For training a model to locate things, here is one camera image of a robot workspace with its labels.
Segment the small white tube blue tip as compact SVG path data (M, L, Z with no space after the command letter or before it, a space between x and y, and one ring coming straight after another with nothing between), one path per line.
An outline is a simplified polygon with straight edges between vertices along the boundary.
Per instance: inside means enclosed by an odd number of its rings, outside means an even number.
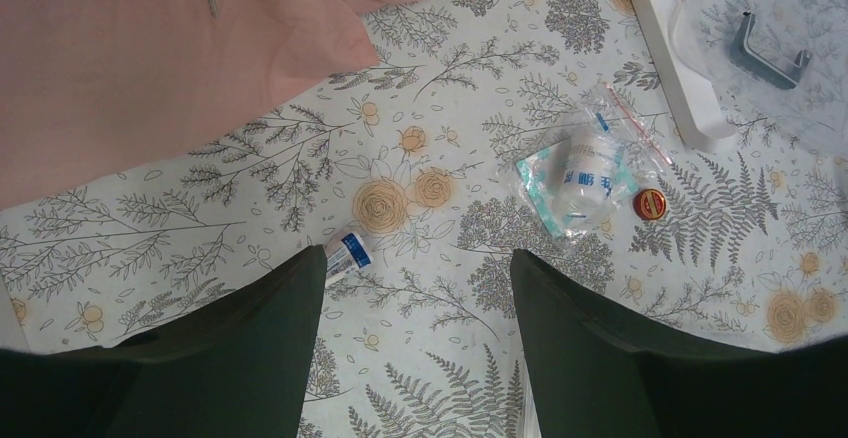
M360 271L373 263L361 236L354 232L343 232L324 246L326 256L325 286L329 287L348 275Z

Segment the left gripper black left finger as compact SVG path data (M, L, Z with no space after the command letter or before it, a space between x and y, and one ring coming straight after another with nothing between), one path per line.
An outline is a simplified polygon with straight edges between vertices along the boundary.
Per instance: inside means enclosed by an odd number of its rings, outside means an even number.
M293 437L325 288L301 250L254 283L111 348L1 353L5 437Z

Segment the small white vial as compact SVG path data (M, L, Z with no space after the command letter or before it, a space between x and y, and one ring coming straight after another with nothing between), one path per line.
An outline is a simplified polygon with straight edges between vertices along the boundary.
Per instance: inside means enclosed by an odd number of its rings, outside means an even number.
M569 136L552 203L563 221L595 220L615 208L623 151L624 144L601 129L583 127Z

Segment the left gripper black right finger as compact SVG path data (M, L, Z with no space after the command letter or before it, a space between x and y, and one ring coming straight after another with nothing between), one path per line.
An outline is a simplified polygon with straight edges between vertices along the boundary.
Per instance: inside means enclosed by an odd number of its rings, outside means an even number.
M647 318L516 250L510 278L545 437L843 437L847 341L769 353Z

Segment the clear box lid black handle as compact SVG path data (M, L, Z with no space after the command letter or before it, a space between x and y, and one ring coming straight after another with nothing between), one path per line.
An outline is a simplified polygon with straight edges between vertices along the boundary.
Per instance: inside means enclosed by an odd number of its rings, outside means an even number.
M799 145L847 153L847 0L684 0L720 97Z

